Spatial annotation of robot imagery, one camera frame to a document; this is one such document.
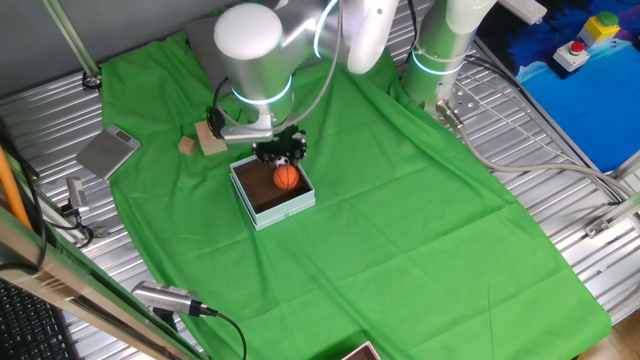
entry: green cloth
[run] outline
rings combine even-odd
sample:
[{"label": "green cloth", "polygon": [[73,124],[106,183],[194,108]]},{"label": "green cloth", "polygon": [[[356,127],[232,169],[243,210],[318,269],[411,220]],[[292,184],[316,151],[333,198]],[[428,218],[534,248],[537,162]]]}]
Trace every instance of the green cloth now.
[{"label": "green cloth", "polygon": [[[235,320],[250,359],[340,359],[370,340],[382,359],[566,360],[609,333],[522,205],[402,92],[388,54],[367,76],[337,70],[301,123],[316,205],[256,232],[229,179],[249,147],[178,152],[212,99],[184,41],[104,66],[104,125],[142,143],[111,188],[157,281]],[[298,113],[327,71],[297,71]],[[239,358],[223,320],[183,319],[212,358]]]}]

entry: cable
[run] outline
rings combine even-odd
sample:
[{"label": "cable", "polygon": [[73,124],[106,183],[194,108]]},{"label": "cable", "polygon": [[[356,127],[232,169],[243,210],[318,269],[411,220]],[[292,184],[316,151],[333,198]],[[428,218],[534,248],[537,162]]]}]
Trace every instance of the cable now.
[{"label": "cable", "polygon": [[[501,68],[499,68],[499,67],[496,67],[493,63],[491,63],[491,62],[489,62],[489,61],[487,61],[487,60],[485,60],[485,59],[482,59],[482,58],[480,58],[480,57],[467,57],[465,60],[466,60],[467,62],[469,62],[469,63],[476,64],[476,65],[480,66],[481,68],[484,68],[484,69],[486,69],[486,70],[492,71],[494,74],[496,74],[496,75],[500,76],[502,79],[506,80],[508,83],[510,83],[510,84],[515,88],[515,90],[516,90],[516,91],[518,91],[518,93],[519,93],[522,97],[524,97],[524,98],[529,102],[529,104],[530,104],[530,106],[531,106],[531,107],[533,107],[533,108],[534,108],[534,109],[535,109],[539,114],[541,114],[541,113],[542,113],[542,112],[540,111],[540,108],[539,108],[539,107],[536,105],[536,103],[531,99],[531,97],[529,97],[529,95],[528,95],[528,94],[527,94],[527,93],[522,89],[522,87],[520,86],[520,84],[519,84],[515,79],[513,79],[511,76],[509,76],[509,74],[507,74],[504,70],[502,70],[502,69],[501,69]],[[500,94],[502,94],[503,96],[507,97],[507,98],[508,98],[508,99],[510,99],[510,100],[511,100],[511,101],[512,101],[512,102],[513,102],[517,107],[519,107],[519,108],[520,108],[520,110],[522,110],[525,114],[529,114],[529,113],[531,112],[530,110],[527,110],[527,109],[525,109],[523,106],[521,106],[519,102],[514,101],[514,99],[513,99],[513,97],[512,97],[512,96],[508,96],[507,94],[503,93],[503,92],[502,92],[502,91],[500,91],[498,88],[496,88],[496,87],[494,87],[493,85],[491,85],[489,82],[487,82],[487,81],[485,81],[485,80],[483,80],[483,79],[479,79],[479,78],[478,78],[478,77],[476,77],[476,76],[472,76],[472,75],[469,75],[469,74],[467,74],[467,73],[464,73],[464,72],[462,72],[462,71],[461,71],[460,73],[462,73],[463,75],[465,75],[465,76],[467,76],[467,77],[471,77],[471,78],[473,78],[474,80],[479,81],[479,82],[481,82],[481,83],[482,83],[482,84],[484,84],[484,85],[489,86],[490,88],[492,88],[492,89],[494,89],[495,91],[499,92],[499,93],[500,93]],[[518,130],[520,130],[521,132],[525,133],[527,136],[529,136],[530,138],[532,138],[534,141],[536,141],[538,144],[540,144],[541,146],[543,146],[543,147],[544,147],[544,148],[546,148],[547,150],[549,150],[549,151],[551,151],[551,152],[553,152],[553,153],[555,153],[555,154],[557,154],[557,155],[560,155],[561,157],[563,157],[563,158],[565,158],[565,159],[567,159],[567,160],[569,160],[569,161],[573,162],[574,164],[580,165],[580,164],[579,164],[578,162],[576,162],[575,160],[573,160],[573,159],[571,159],[571,158],[569,158],[569,157],[565,156],[564,154],[561,154],[561,153],[559,153],[559,152],[557,152],[557,151],[555,151],[555,150],[553,150],[553,149],[549,148],[548,146],[544,145],[542,142],[538,141],[538,139],[534,138],[533,136],[531,136],[531,135],[530,135],[529,133],[527,133],[526,131],[524,131],[524,130],[520,129],[520,127],[518,127],[517,125],[512,124],[509,120],[507,120],[505,117],[501,116],[501,115],[500,115],[500,114],[498,114],[497,112],[493,111],[493,109],[489,108],[489,107],[488,107],[488,106],[487,106],[483,101],[481,101],[477,96],[475,96],[471,91],[469,91],[469,89],[465,88],[465,87],[464,87],[462,84],[460,84],[459,82],[458,82],[458,85],[460,85],[463,89],[465,89],[467,92],[469,92],[469,94],[471,94],[471,96],[473,96],[473,97],[474,97],[474,98],[475,98],[475,99],[480,103],[480,105],[484,106],[486,109],[488,109],[489,111],[493,112],[494,114],[496,114],[497,116],[499,116],[500,118],[502,118],[504,121],[506,121],[507,123],[509,123],[512,127],[515,127],[515,128],[517,128]],[[526,104],[524,103],[524,101],[523,101],[522,99],[518,98],[518,100],[520,100],[520,101],[522,102],[522,104],[523,104],[524,106],[526,106]],[[616,192],[611,188],[611,186],[610,186],[609,184],[607,184],[605,181],[602,181],[602,180],[601,180],[601,179],[599,179],[599,178],[597,178],[597,180],[598,180],[598,182],[600,182],[600,183],[602,184],[602,186],[604,186],[606,189],[608,189],[608,190],[611,192],[611,194],[612,194],[612,195],[613,195],[613,196],[614,196],[614,197],[615,197],[619,202],[624,201],[624,198],[620,197],[620,195],[619,195],[618,193],[616,193]]]},{"label": "cable", "polygon": [[[489,84],[488,82],[484,82],[483,80],[478,79],[475,76],[472,76],[470,74],[467,74],[463,71],[459,72],[460,74],[467,76],[469,78],[472,78],[476,81],[482,82],[484,85],[489,86],[490,88],[492,88],[493,90],[495,90],[496,92],[498,92],[499,94],[503,95],[504,97],[508,98],[509,100],[513,101],[513,103],[516,104],[516,106],[518,106],[520,108],[520,110],[522,110],[524,112],[525,115],[527,115],[530,111],[527,109],[524,109],[522,106],[520,106],[520,104],[518,104],[516,101],[513,100],[512,97],[508,96],[507,94],[503,93],[502,91],[500,91],[500,89],[494,87],[493,85]],[[553,150],[552,148],[548,147],[547,145],[545,145],[544,143],[542,143],[540,140],[536,139],[533,135],[529,134],[528,132],[526,132],[525,130],[521,129],[518,125],[513,124],[511,121],[509,121],[506,117],[502,116],[501,114],[499,114],[497,111],[493,110],[491,107],[487,106],[487,104],[485,104],[484,101],[480,100],[480,98],[478,98],[475,94],[473,94],[467,87],[465,87],[464,85],[462,85],[460,82],[456,81],[456,84],[458,84],[461,88],[463,88],[466,92],[469,93],[469,95],[471,95],[478,103],[480,103],[480,105],[482,105],[485,109],[489,110],[490,112],[492,112],[494,115],[498,116],[499,118],[501,118],[502,120],[504,120],[504,122],[506,122],[507,124],[511,125],[512,128],[519,130],[520,132],[522,132],[524,135],[526,135],[527,137],[529,137],[530,139],[532,139],[533,141],[537,142],[540,146],[542,146],[543,148],[549,150],[550,152],[562,157],[565,160],[569,160],[571,162],[573,162],[574,164],[578,164],[575,160],[567,157],[566,155],[562,154],[561,152],[558,152],[556,150]]]},{"label": "cable", "polygon": [[240,335],[240,339],[242,340],[242,360],[246,360],[247,359],[247,342],[245,341],[244,334],[242,333],[242,330],[240,330],[240,327],[238,326],[238,324],[236,324],[233,320],[229,319],[228,317],[220,313],[217,313],[214,316],[226,320],[229,324],[231,324],[234,328],[236,328],[236,330],[238,331],[238,334]]},{"label": "cable", "polygon": [[28,275],[35,275],[38,273],[38,269],[33,265],[26,264],[2,264],[0,265],[0,273],[9,270],[20,270]]},{"label": "cable", "polygon": [[336,70],[336,65],[338,64],[338,51],[340,50],[340,44],[342,41],[342,16],[343,16],[342,12],[343,12],[342,1],[338,0],[338,37],[336,39],[336,48],[335,48],[335,51],[333,52],[333,61],[331,62],[331,68],[329,68],[329,74],[327,74],[327,79],[325,80],[324,85],[322,86],[322,89],[320,89],[318,96],[316,96],[316,99],[313,101],[311,106],[309,106],[309,108],[307,108],[307,110],[303,112],[302,115],[298,116],[297,118],[294,118],[293,120],[289,120],[289,119],[285,120],[282,124],[276,126],[273,129],[274,133],[279,133],[280,131],[286,129],[287,127],[299,123],[302,119],[304,119],[307,115],[309,115],[311,111],[313,111],[313,109],[316,107],[316,105],[318,105],[318,103],[322,99],[322,96],[324,95],[325,91],[327,91],[327,88],[329,87],[329,83],[331,82],[331,78],[333,77],[333,73]]},{"label": "cable", "polygon": [[74,226],[62,226],[49,221],[47,221],[47,224],[60,230],[77,230],[77,229],[83,230],[86,233],[87,241],[85,241],[82,245],[78,246],[78,249],[84,249],[85,247],[89,246],[93,242],[94,233],[91,228],[83,225],[81,220],[82,218],[80,216],[76,216],[76,223]]},{"label": "cable", "polygon": [[13,216],[29,228],[29,230],[33,230],[29,217],[27,216],[27,211],[24,209],[24,203],[20,197],[16,179],[13,176],[13,171],[11,171],[11,166],[9,165],[9,161],[7,161],[7,156],[4,154],[2,146],[0,146],[0,181],[4,187],[4,192],[7,194]]},{"label": "cable", "polygon": [[214,317],[219,317],[221,319],[226,320],[229,324],[233,325],[234,328],[236,328],[236,331],[238,331],[238,334],[240,335],[240,339],[242,340],[242,360],[246,360],[247,359],[247,342],[244,339],[244,334],[242,333],[242,330],[240,330],[240,327],[238,326],[238,324],[236,324],[233,320],[229,319],[228,317],[220,314],[218,311],[213,310],[209,307],[203,306],[199,309],[200,314],[202,315],[209,315],[209,316],[214,316]]},{"label": "cable", "polygon": [[484,158],[482,155],[480,155],[480,153],[478,152],[478,150],[476,150],[475,146],[473,146],[473,144],[471,143],[471,140],[469,139],[469,135],[467,135],[467,131],[464,129],[464,127],[461,127],[458,129],[458,131],[460,132],[460,136],[462,137],[462,140],[464,140],[465,144],[467,144],[467,147],[469,148],[469,150],[471,151],[471,153],[478,159],[480,160],[480,162],[482,164],[484,164],[486,167],[492,168],[494,170],[498,170],[498,171],[504,171],[504,172],[527,172],[527,171],[543,171],[543,170],[571,170],[571,171],[578,171],[587,175],[591,175],[591,176],[595,176],[596,178],[608,183],[609,185],[618,188],[620,191],[622,191],[625,195],[627,195],[628,197],[632,197],[633,195],[635,195],[635,193],[633,191],[631,191],[629,188],[627,188],[626,186],[622,185],[619,181],[592,169],[589,169],[587,167],[584,166],[579,166],[579,165],[573,165],[573,164],[539,164],[539,165],[532,165],[532,166],[505,166],[505,165],[498,165],[496,163],[493,163],[489,160],[487,160],[486,158]]},{"label": "cable", "polygon": [[409,7],[409,15],[411,15],[411,22],[413,23],[413,42],[411,46],[409,46],[409,51],[407,52],[407,60],[409,61],[409,54],[411,54],[411,50],[416,45],[416,41],[418,41],[418,19],[416,16],[416,7],[413,5],[413,0],[407,0],[407,6]]},{"label": "cable", "polygon": [[87,246],[91,245],[91,243],[93,242],[93,238],[94,238],[93,230],[91,230],[90,228],[88,228],[88,227],[86,227],[84,225],[81,225],[81,227],[84,229],[84,231],[87,232],[87,241],[84,244],[78,246],[78,249],[84,249]]},{"label": "cable", "polygon": [[58,225],[58,224],[52,223],[50,221],[47,221],[47,224],[49,224],[49,226],[52,226],[52,227],[54,227],[56,229],[60,229],[60,230],[76,230],[76,229],[80,228],[80,223],[79,222],[76,222],[75,226],[62,226],[62,225]]},{"label": "cable", "polygon": [[[7,176],[7,168],[5,166],[9,166],[9,163],[7,162],[7,158],[4,154],[4,150],[2,150],[2,147],[0,147],[0,172],[2,173],[2,183],[5,185],[5,191],[7,192],[7,196],[9,196],[10,192],[12,192],[13,190],[11,190],[11,184],[10,182],[8,183],[7,180],[10,179],[9,181],[13,181],[13,185],[15,185],[15,190],[18,191],[18,187],[17,184],[15,183],[15,178],[13,176],[13,172],[11,171],[11,168],[8,168],[10,177]],[[22,169],[22,172],[24,174],[25,180],[27,182],[27,185],[29,187],[29,191],[31,192],[31,197],[33,198],[32,201],[34,203],[34,207],[35,207],[35,211],[36,214],[35,216],[32,218],[36,219],[36,221],[38,221],[38,228],[40,230],[40,238],[41,238],[41,245],[40,245],[40,254],[38,255],[38,259],[36,260],[36,269],[37,271],[42,270],[42,264],[44,264],[44,258],[46,256],[47,253],[47,237],[46,237],[46,227],[44,224],[44,219],[42,217],[42,208],[40,207],[40,202],[38,201],[38,193],[36,191],[35,186],[33,185],[33,181],[31,180],[31,177],[29,176],[29,173],[27,171],[28,166],[26,164],[26,161],[21,158],[18,157],[16,159],[18,161],[18,163],[20,164],[20,168]],[[23,211],[25,211],[25,216],[26,216],[26,210],[24,210],[24,202],[22,199],[20,199],[20,204],[22,205],[22,209]],[[29,229],[34,230],[31,222],[28,222]]]},{"label": "cable", "polygon": [[24,174],[24,178],[27,182],[27,186],[29,187],[29,191],[31,192],[31,198],[33,201],[33,205],[36,210],[35,218],[38,219],[38,228],[40,229],[40,255],[38,256],[38,262],[36,262],[36,268],[38,271],[42,270],[42,265],[44,264],[44,258],[47,255],[47,227],[44,221],[44,216],[42,215],[42,207],[40,207],[40,200],[38,198],[38,192],[36,191],[36,187],[31,180],[31,177],[27,173],[26,170],[26,161],[22,158],[18,159],[20,163],[20,167],[22,168],[22,172]]},{"label": "cable", "polygon": [[[336,40],[336,48],[335,48],[335,51],[334,51],[333,61],[331,62],[331,68],[329,68],[329,74],[327,75],[327,79],[325,80],[324,85],[322,86],[322,89],[320,90],[320,93],[318,93],[318,96],[313,101],[311,106],[309,106],[309,108],[307,108],[307,110],[304,113],[302,113],[302,115],[298,116],[297,118],[294,118],[293,120],[287,119],[282,124],[274,127],[273,128],[273,132],[274,133],[279,133],[282,130],[286,129],[287,127],[299,123],[302,119],[304,119],[307,115],[309,115],[309,113],[311,111],[313,111],[313,109],[316,107],[316,105],[318,105],[318,103],[320,102],[320,99],[322,99],[322,96],[324,95],[324,93],[327,91],[327,88],[329,87],[329,83],[331,82],[331,78],[333,77],[333,73],[334,73],[334,71],[336,69],[336,65],[338,64],[338,51],[340,50],[341,39],[342,39],[342,1],[338,0],[338,37],[337,37],[337,40]],[[224,83],[226,83],[227,80],[228,80],[227,78],[224,78],[222,80],[222,82],[220,82],[220,84],[218,84],[218,87],[216,88],[216,91],[214,92],[214,95],[213,95],[213,106],[214,106],[214,108],[218,109],[218,111],[220,111],[220,114],[222,114],[222,116],[226,120],[229,120],[234,125],[242,126],[242,127],[246,128],[246,129],[249,129],[249,130],[254,130],[252,127],[248,126],[247,124],[239,123],[236,119],[232,118],[226,111],[224,111],[224,109],[220,106],[220,103],[218,102],[218,98],[216,97],[216,93],[219,94],[220,89],[222,89],[222,86],[224,85]]]}]

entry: black cable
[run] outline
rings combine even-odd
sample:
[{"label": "black cable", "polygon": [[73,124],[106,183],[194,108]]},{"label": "black cable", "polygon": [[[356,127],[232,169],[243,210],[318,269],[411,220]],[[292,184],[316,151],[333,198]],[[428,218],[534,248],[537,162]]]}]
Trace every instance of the black cable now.
[{"label": "black cable", "polygon": [[238,334],[240,335],[240,339],[242,339],[242,354],[243,354],[242,360],[246,360],[247,359],[247,342],[244,340],[244,334],[242,334],[242,330],[240,330],[240,327],[238,326],[238,324],[236,324],[235,322],[233,322],[233,320],[229,319],[228,317],[220,313],[216,313],[214,316],[226,320],[229,324],[233,325],[233,327],[236,328],[236,330],[238,331]]},{"label": "black cable", "polygon": [[413,0],[407,0],[407,6],[409,7],[411,22],[413,23],[413,42],[411,43],[411,46],[409,46],[409,52],[407,53],[405,62],[409,61],[409,54],[411,54],[411,51],[416,46],[416,41],[418,41],[418,19],[416,16],[416,8],[413,5]]},{"label": "black cable", "polygon": [[33,185],[33,180],[31,180],[31,176],[27,172],[26,162],[23,158],[19,157],[18,163],[20,164],[20,168],[22,169],[22,173],[24,174],[24,178],[27,181],[27,186],[29,186],[29,191],[31,192],[31,197],[33,198],[33,205],[35,206],[36,214],[35,218],[38,221],[38,228],[40,229],[40,254],[38,255],[38,260],[36,262],[36,269],[38,271],[42,270],[42,264],[44,264],[44,258],[47,255],[47,227],[45,225],[44,217],[42,215],[42,207],[40,207],[40,200],[38,199],[38,192],[36,191],[36,187]]},{"label": "black cable", "polygon": [[80,225],[80,226],[84,229],[84,231],[87,232],[87,241],[84,244],[78,246],[78,249],[84,249],[93,242],[93,230],[91,230],[90,228],[84,225]]},{"label": "black cable", "polygon": [[52,223],[50,221],[47,221],[47,224],[49,224],[49,226],[52,226],[56,229],[60,229],[60,230],[76,230],[80,228],[80,222],[76,222],[75,226],[62,226],[62,225],[58,225],[55,223]]},{"label": "black cable", "polygon": [[242,339],[242,360],[246,360],[247,359],[247,342],[244,339],[244,334],[242,333],[242,330],[240,330],[240,326],[238,326],[238,324],[236,324],[233,320],[229,319],[228,317],[220,314],[218,311],[213,310],[211,308],[208,307],[202,307],[200,309],[200,313],[202,315],[209,315],[209,316],[215,316],[215,317],[219,317],[221,319],[226,320],[229,324],[233,325],[234,328],[236,328],[236,330],[238,331],[238,334],[240,335],[240,339]]},{"label": "black cable", "polygon": [[35,275],[37,274],[38,268],[36,268],[33,265],[26,265],[26,264],[2,264],[0,265],[0,273],[2,273],[3,271],[9,271],[9,270],[20,270],[28,275]]},{"label": "black cable", "polygon": [[91,228],[89,228],[88,226],[83,225],[81,220],[82,219],[79,216],[76,216],[76,224],[74,226],[62,226],[49,221],[47,221],[47,224],[60,230],[83,230],[86,233],[87,241],[84,244],[78,246],[78,249],[84,249],[89,246],[91,242],[93,242],[94,234],[93,230],[91,230]]},{"label": "black cable", "polygon": [[[227,83],[227,81],[229,81],[229,77],[225,76],[224,79],[220,81],[218,86],[216,86],[216,89],[213,92],[213,106],[209,111],[213,112],[213,111],[216,111],[216,109],[218,108],[218,101],[220,100],[220,91],[222,90],[222,87],[224,86],[224,84]],[[209,125],[209,130],[213,132],[214,131],[213,124],[211,124],[212,119],[213,119],[213,116],[207,116],[207,125]]]}]

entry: toy block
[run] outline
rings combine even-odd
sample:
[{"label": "toy block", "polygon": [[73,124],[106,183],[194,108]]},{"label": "toy block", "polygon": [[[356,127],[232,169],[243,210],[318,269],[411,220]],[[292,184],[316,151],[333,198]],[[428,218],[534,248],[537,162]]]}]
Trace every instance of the toy block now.
[{"label": "toy block", "polygon": [[193,155],[193,152],[196,150],[196,141],[183,136],[178,144],[178,150],[183,154]]},{"label": "toy block", "polygon": [[200,148],[204,156],[227,150],[227,143],[213,136],[206,121],[196,123],[196,132],[198,133],[198,141],[200,142]]}]

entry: orange ball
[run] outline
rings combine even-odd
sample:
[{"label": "orange ball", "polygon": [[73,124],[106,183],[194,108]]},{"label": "orange ball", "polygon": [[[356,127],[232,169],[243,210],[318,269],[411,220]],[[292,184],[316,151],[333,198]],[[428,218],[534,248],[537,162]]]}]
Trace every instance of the orange ball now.
[{"label": "orange ball", "polygon": [[282,190],[291,190],[300,180],[300,174],[293,165],[281,165],[273,173],[273,183]]}]

